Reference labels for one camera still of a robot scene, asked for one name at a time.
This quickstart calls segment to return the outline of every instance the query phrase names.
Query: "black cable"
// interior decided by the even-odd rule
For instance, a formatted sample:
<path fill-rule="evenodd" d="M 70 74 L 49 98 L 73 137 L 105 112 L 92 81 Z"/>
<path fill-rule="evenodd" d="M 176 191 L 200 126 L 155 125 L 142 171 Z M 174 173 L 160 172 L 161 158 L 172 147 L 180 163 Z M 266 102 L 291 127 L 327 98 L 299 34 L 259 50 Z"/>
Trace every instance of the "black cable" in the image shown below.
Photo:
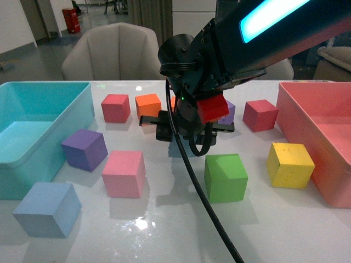
<path fill-rule="evenodd" d="M 197 70 L 199 68 L 198 63 L 179 63 L 179 62 L 170 62 L 161 65 L 160 74 L 179 79 L 182 77 L 183 71 Z"/>
<path fill-rule="evenodd" d="M 210 149 L 211 142 L 212 142 L 212 127 L 213 127 L 212 122 L 206 123 L 205 136 L 204 136 L 203 145 L 201 147 L 201 150 L 198 150 L 196 148 L 194 136 L 189 138 L 189 146 L 190 146 L 190 149 L 193 152 L 193 154 L 195 154 L 195 156 L 203 156 Z"/>
<path fill-rule="evenodd" d="M 228 234 L 226 233 L 226 231 L 224 230 L 222 224 L 220 223 L 218 217 L 216 216 L 215 212 L 213 211 L 210 203 L 208 202 L 197 178 L 196 175 L 194 173 L 193 168 L 191 167 L 190 161 L 186 155 L 184 146 L 182 144 L 182 141 L 180 140 L 179 134 L 177 132 L 177 129 L 174 125 L 173 122 L 173 112 L 172 112 L 172 107 L 171 107 L 171 95 L 169 93 L 169 82 L 168 80 L 166 80 L 166 102 L 167 102 L 167 112 L 168 112 L 168 118 L 169 118 L 169 123 L 171 125 L 172 128 L 172 132 L 174 134 L 174 138 L 175 141 L 177 142 L 177 145 L 179 147 L 180 150 L 180 154 L 182 155 L 184 164 L 186 169 L 188 170 L 189 176 L 193 182 L 193 185 L 196 189 L 197 194 L 199 195 L 199 198 L 203 204 L 203 206 L 205 207 L 208 215 L 210 216 L 215 228 L 217 229 L 217 232 L 219 233 L 221 239 L 223 240 L 225 246 L 227 247 L 229 253 L 231 254 L 231 256 L 233 257 L 234 261 L 236 263 L 244 263 L 243 259 L 241 258 L 239 252 L 236 250 L 235 246 L 233 245 L 232 241 L 230 240 Z"/>

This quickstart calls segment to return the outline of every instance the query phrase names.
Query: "pink plastic bin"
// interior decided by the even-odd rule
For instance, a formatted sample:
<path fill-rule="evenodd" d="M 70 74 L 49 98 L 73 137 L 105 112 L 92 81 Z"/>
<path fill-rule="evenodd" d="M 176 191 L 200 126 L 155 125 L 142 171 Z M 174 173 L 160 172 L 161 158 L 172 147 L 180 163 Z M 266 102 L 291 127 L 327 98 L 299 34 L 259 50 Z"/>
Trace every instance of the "pink plastic bin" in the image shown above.
<path fill-rule="evenodd" d="M 351 83 L 282 82 L 277 108 L 288 142 L 304 144 L 315 163 L 325 201 L 351 208 Z"/>

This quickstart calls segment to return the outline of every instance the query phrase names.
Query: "cyan plastic bin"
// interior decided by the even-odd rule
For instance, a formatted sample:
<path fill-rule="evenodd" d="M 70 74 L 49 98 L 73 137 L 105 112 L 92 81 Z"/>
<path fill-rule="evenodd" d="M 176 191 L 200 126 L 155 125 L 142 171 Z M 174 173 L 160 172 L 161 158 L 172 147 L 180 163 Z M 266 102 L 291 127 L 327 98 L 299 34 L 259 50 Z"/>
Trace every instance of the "cyan plastic bin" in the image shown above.
<path fill-rule="evenodd" d="M 0 199 L 23 199 L 65 161 L 61 142 L 94 119 L 89 82 L 0 85 Z"/>

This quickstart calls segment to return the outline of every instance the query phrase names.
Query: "foam block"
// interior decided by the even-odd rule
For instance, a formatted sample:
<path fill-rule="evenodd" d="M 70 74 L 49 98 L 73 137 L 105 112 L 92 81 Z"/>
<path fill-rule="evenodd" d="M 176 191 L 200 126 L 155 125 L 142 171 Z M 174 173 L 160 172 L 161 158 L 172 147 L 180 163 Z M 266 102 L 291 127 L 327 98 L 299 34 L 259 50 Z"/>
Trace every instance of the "foam block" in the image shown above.
<path fill-rule="evenodd" d="M 173 96 L 171 98 L 171 108 L 172 108 L 172 111 L 174 112 L 174 108 L 176 107 L 176 97 Z"/>
<path fill-rule="evenodd" d="M 135 97 L 135 104 L 137 106 L 137 115 L 140 120 L 140 116 L 158 116 L 158 112 L 161 110 L 161 100 L 158 96 L 153 94 L 146 94 Z"/>
<path fill-rule="evenodd" d="M 242 120 L 253 132 L 261 132 L 274 128 L 277 115 L 278 108 L 268 100 L 255 100 L 246 103 Z"/>
<path fill-rule="evenodd" d="M 198 100 L 196 106 L 202 124 L 218 121 L 229 114 L 228 104 L 223 94 Z"/>
<path fill-rule="evenodd" d="M 272 186 L 305 188 L 314 168 L 303 144 L 272 143 L 267 159 Z"/>
<path fill-rule="evenodd" d="M 81 208 L 72 184 L 37 182 L 13 215 L 30 237 L 67 238 Z"/>
<path fill-rule="evenodd" d="M 140 198 L 145 174 L 141 151 L 112 151 L 102 176 L 110 197 Z"/>
<path fill-rule="evenodd" d="M 244 199 L 248 176 L 238 154 L 207 155 L 205 183 L 210 203 Z"/>
<path fill-rule="evenodd" d="M 68 164 L 93 171 L 107 156 L 104 136 L 96 131 L 80 129 L 62 142 Z"/>
<path fill-rule="evenodd" d="M 128 95 L 109 94 L 101 103 L 105 122 L 125 123 L 131 114 Z"/>
<path fill-rule="evenodd" d="M 234 115 L 235 115 L 235 105 L 232 104 L 230 101 L 226 100 L 228 104 L 228 109 L 229 109 L 229 114 L 227 116 L 224 116 L 222 119 L 218 121 L 219 124 L 227 124 L 231 125 L 234 121 Z"/>

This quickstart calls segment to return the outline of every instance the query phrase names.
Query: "cyan light strip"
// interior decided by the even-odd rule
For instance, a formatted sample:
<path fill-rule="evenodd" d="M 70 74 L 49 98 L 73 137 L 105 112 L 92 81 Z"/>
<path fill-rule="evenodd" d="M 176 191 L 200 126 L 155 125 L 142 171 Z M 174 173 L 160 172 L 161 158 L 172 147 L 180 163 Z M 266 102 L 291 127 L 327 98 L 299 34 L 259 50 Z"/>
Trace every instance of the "cyan light strip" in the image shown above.
<path fill-rule="evenodd" d="M 278 23 L 310 0 L 265 0 L 240 22 L 240 32 L 245 43 Z"/>

